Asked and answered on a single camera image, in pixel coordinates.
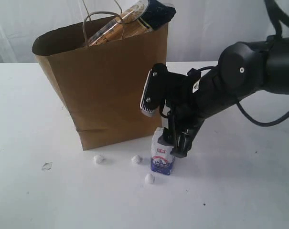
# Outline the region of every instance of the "white table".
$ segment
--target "white table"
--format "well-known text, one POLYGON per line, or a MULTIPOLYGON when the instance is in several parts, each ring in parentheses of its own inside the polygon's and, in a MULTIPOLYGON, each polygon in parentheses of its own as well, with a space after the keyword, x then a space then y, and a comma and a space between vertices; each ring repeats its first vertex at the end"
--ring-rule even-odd
MULTIPOLYGON (((259 92, 242 105, 271 121, 289 110, 289 96, 259 92)), ((233 106, 208 119, 188 157, 170 176, 154 174, 154 185, 144 183, 150 140, 83 151, 39 65, 0 64, 0 229, 289 228, 289 119, 261 128, 233 106), (131 165, 136 154, 142 165, 131 165)))

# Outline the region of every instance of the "brown paper bag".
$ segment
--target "brown paper bag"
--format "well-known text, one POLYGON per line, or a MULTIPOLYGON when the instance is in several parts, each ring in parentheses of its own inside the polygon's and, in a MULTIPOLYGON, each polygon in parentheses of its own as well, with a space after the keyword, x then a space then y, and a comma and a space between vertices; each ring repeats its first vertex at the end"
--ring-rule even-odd
MULTIPOLYGON (((92 36, 113 17, 89 21, 92 36)), ((166 62, 167 25, 157 31, 78 48, 82 24, 59 28, 38 37, 32 52, 73 119, 84 150, 153 134, 158 115, 147 118, 139 109, 151 67, 166 62)))

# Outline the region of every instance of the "white ball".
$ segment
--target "white ball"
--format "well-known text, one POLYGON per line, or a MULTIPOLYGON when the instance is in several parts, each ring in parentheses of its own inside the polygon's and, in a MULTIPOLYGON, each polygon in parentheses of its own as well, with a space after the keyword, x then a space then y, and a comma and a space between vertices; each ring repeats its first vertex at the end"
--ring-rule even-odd
POLYGON ((146 176, 145 176, 145 183, 147 184, 154 184, 155 182, 155 177, 151 174, 151 173, 148 173, 146 176))
POLYGON ((133 156, 133 158, 131 159, 131 162, 133 164, 139 164, 142 161, 142 157, 140 157, 139 155, 133 156))
POLYGON ((102 161, 104 161, 104 159, 105 159, 105 158, 104 158, 102 155, 96 155, 96 156, 93 157, 93 161, 94 161, 97 165, 101 164, 102 161))

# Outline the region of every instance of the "white curtain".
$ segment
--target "white curtain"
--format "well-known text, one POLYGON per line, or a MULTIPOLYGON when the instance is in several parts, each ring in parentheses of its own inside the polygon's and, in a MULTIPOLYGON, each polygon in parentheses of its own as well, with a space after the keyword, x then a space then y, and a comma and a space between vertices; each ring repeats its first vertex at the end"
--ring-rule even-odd
MULTIPOLYGON (((137 0, 118 0, 127 9, 137 0)), ((85 0, 89 11, 119 12, 113 0, 85 0)), ((163 0, 175 5, 168 61, 218 60, 237 41, 260 41, 274 30, 264 0, 163 0)), ((289 0, 277 0, 289 15, 289 0)), ((0 62, 35 62, 31 46, 47 31, 81 22, 82 0, 0 0, 0 62)), ((284 36, 289 30, 284 29, 284 36)))

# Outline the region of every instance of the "white and blue carton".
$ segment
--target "white and blue carton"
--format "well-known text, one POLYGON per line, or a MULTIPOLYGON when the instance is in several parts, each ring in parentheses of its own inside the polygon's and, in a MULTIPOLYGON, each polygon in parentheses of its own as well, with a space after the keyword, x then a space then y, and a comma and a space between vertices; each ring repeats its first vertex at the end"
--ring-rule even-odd
POLYGON ((150 169, 154 172, 170 175, 175 157, 171 155, 173 146, 165 146, 158 141, 163 128, 158 127, 152 138, 150 169))

